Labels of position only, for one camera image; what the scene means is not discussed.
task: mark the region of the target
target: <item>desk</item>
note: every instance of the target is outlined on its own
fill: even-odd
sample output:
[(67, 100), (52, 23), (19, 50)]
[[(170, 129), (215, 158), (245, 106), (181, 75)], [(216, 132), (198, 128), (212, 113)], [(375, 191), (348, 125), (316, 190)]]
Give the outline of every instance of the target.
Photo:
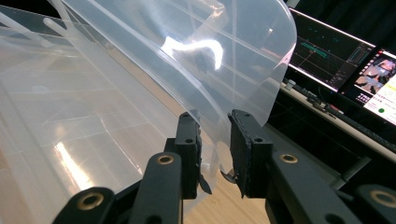
[(334, 118), (329, 116), (326, 113), (323, 113), (317, 109), (315, 109), (312, 104), (306, 101), (306, 97), (296, 90), (288, 90), (286, 89), (286, 85), (284, 83), (281, 84), (280, 90), (284, 93), (286, 93), (288, 96), (290, 96), (292, 99), (298, 101), (300, 104), (304, 105), (305, 107), (309, 108), (310, 110), (314, 111), (316, 114), (321, 116), (322, 118), (326, 119), (342, 131), (348, 133), (350, 136), (353, 138), (359, 140), (362, 142), (364, 145), (367, 147), (371, 148), (373, 151), (376, 153), (380, 154), (381, 156), (387, 158), (388, 160), (392, 161), (393, 163), (396, 163), (396, 154), (388, 150), (387, 148), (379, 145), (376, 141), (373, 139), (369, 138), (365, 134), (357, 131), (353, 127), (349, 126), (348, 124), (344, 123), (342, 120), (338, 118)]

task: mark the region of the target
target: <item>keyboard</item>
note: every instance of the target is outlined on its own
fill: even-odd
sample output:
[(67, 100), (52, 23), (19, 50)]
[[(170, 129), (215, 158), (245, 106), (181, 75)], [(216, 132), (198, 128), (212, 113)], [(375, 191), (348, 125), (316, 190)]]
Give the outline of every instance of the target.
[(376, 141), (379, 145), (389, 149), (393, 153), (396, 153), (396, 145), (394, 145), (391, 142), (385, 140), (384, 138), (382, 138), (378, 134), (372, 132), (371, 130), (367, 129), (366, 127), (364, 127), (363, 125), (359, 124), (355, 120), (350, 119), (349, 117), (341, 114), (340, 112), (338, 112), (338, 110), (332, 108), (330, 105), (326, 104), (324, 106), (324, 109), (329, 114), (331, 114), (331, 115), (335, 116), (336, 118), (342, 120), (343, 122), (345, 122), (346, 124), (350, 125), (351, 127), (353, 127), (354, 129), (358, 130), (359, 132), (367, 135), (368, 137), (370, 137), (371, 139)]

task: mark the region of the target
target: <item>screw hole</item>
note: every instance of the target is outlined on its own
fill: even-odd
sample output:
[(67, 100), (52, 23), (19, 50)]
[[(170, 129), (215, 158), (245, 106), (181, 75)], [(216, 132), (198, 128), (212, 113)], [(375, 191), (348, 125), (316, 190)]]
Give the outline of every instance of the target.
[(91, 210), (99, 206), (104, 198), (105, 197), (101, 193), (89, 192), (78, 200), (78, 208), (80, 210)]
[(283, 154), (280, 156), (280, 159), (286, 163), (296, 163), (298, 161), (297, 157), (290, 154)]
[(166, 165), (166, 164), (172, 163), (173, 160), (174, 160), (174, 158), (171, 156), (161, 156), (157, 159), (157, 162), (161, 165)]

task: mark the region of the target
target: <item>software interface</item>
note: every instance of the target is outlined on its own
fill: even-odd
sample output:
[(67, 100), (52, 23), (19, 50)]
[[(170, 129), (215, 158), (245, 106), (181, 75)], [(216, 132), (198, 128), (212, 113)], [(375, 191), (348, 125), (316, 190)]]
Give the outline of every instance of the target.
[(395, 54), (379, 49), (341, 93), (396, 125), (395, 73)]
[(297, 44), (290, 67), (338, 91), (375, 47), (294, 9)]

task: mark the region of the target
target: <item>transparent plastic sheet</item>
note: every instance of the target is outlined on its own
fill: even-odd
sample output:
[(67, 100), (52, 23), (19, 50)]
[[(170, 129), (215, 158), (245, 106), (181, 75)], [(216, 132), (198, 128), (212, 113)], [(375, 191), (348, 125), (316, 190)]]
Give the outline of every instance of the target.
[(296, 41), (283, 1), (63, 0), (188, 111), (232, 168), (227, 113), (269, 116)]
[[(53, 2), (59, 10), (60, 2)], [(0, 27), (0, 149), (7, 163), (0, 178), (9, 188), (4, 173), (12, 175), (16, 187), (10, 198), (19, 200), (11, 200), (11, 207), (26, 214), (1, 207), (3, 221), (50, 223), (82, 189), (104, 186), (118, 192), (135, 183), (149, 157), (175, 136), (177, 117), (185, 110), (199, 111), (202, 172), (214, 186), (219, 157), (224, 170), (231, 169), (226, 114), (239, 108), (261, 123), (267, 120), (295, 41), (283, 3), (268, 1), (271, 10), (253, 13), (262, 18), (271, 11), (273, 16), (262, 19), (273, 26), (255, 21), (252, 27), (245, 25), (251, 18), (237, 22), (247, 12), (235, 8), (236, 1), (229, 2), (211, 7), (208, 1), (163, 1), (158, 6), (152, 1), (115, 1), (119, 11), (113, 13), (119, 17), (132, 10), (143, 18), (124, 18), (131, 23), (125, 26), (111, 17), (116, 22), (107, 24), (103, 17), (104, 27), (99, 28), (91, 27), (103, 16), (95, 8), (81, 8), (90, 11), (94, 22), (69, 10), (72, 5), (67, 9), (66, 18), (89, 24), (83, 25), (0, 7), (29, 28)], [(170, 21), (162, 12), (169, 9), (165, 3), (178, 6)], [(155, 13), (148, 13), (153, 7)], [(163, 21), (161, 26), (148, 22), (148, 14), (161, 15), (156, 19)], [(190, 33), (177, 23), (186, 17), (194, 21)], [(253, 32), (258, 43), (252, 45), (249, 36), (258, 25), (268, 32)], [(201, 44), (191, 46), (200, 39)], [(222, 54), (215, 53), (219, 45)], [(187, 201), (185, 208), (196, 202)]]
[[(91, 27), (7, 7), (0, 12), (0, 183), (7, 192), (1, 220), (51, 223), (83, 189), (119, 192), (140, 180), (149, 158), (175, 137), (182, 107), (171, 111), (171, 97), (164, 99), (169, 105), (160, 102), (148, 91), (152, 83), (131, 77), (92, 35), (37, 33), (45, 32), (44, 21)], [(5, 21), (13, 16), (23, 20)], [(97, 57), (88, 59), (71, 43)], [(213, 151), (210, 144), (204, 141), (205, 153)]]

